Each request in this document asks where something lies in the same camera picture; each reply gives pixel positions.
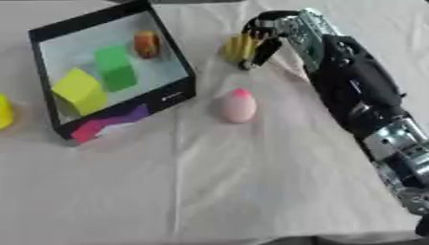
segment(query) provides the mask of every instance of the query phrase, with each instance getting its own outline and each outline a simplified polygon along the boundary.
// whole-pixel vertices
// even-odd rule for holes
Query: yellow sponge
[[[13,123],[13,110],[11,103],[5,95],[0,94],[0,129]]]
[[[52,90],[71,103],[82,116],[102,109],[107,103],[107,95],[102,90],[102,85],[77,68],[54,84]]]
[[[252,38],[248,33],[242,33],[231,37],[221,47],[220,55],[228,62],[238,63],[252,57],[259,44],[260,40]]]

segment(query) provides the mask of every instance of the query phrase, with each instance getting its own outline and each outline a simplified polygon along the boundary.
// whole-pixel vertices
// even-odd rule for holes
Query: white tablecloth
[[[284,47],[240,72],[220,45],[266,10],[319,9],[362,42],[408,93],[429,129],[429,5],[422,0],[248,0],[156,9],[197,73],[197,98],[81,147],[50,131],[29,29],[111,4],[0,2],[0,91],[17,124],[0,132],[2,245],[131,245],[292,235],[410,233],[354,141],[319,102]],[[229,124],[216,99],[238,87],[255,119]]]

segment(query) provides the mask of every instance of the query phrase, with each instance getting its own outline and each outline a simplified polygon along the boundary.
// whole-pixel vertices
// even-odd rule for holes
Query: robotic arm
[[[243,33],[261,40],[239,63],[245,70],[263,65],[287,39],[332,117],[402,206],[423,217],[416,233],[429,235],[429,140],[401,107],[405,95],[377,60],[313,9],[264,12]]]

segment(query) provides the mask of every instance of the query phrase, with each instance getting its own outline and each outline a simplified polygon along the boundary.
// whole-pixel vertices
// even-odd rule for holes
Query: black box
[[[161,54],[153,60],[139,61],[132,54],[134,34],[142,30],[154,31],[161,39]],[[151,115],[195,96],[192,67],[155,10],[145,0],[34,29],[29,31],[29,36],[51,123],[63,139],[84,143],[95,138],[115,119],[117,123],[121,118],[126,118],[136,108],[143,106]],[[67,70],[76,67],[96,77],[93,53],[97,48],[116,44],[128,47],[138,84],[125,89],[125,92],[121,91],[119,95],[108,93],[107,105],[92,114],[64,115],[52,85],[65,76]],[[93,131],[93,136],[78,139],[76,135],[82,130]]]

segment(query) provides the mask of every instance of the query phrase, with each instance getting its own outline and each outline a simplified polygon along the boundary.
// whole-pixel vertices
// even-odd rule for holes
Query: pink ball
[[[238,88],[222,100],[222,114],[232,123],[245,123],[251,120],[256,112],[257,103],[247,89]]]

